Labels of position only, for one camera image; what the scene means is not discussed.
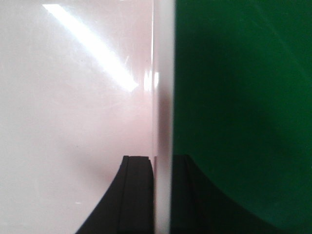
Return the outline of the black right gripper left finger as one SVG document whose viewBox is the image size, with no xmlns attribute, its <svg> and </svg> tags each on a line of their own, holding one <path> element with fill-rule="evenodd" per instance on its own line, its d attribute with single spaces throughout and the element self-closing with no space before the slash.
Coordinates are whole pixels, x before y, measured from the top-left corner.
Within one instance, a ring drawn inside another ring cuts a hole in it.
<svg viewBox="0 0 312 234">
<path fill-rule="evenodd" d="M 154 233 L 154 175 L 147 156 L 123 157 L 107 192 L 77 233 Z"/>
</svg>

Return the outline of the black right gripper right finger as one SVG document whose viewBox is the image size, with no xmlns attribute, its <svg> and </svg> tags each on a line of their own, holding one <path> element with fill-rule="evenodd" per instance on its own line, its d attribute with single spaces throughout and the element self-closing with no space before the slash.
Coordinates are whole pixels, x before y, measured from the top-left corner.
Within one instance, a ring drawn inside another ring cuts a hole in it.
<svg viewBox="0 0 312 234">
<path fill-rule="evenodd" d="M 310 234 L 286 230 L 257 217 L 217 188 L 189 155 L 174 155 L 172 164 L 172 234 Z"/>
</svg>

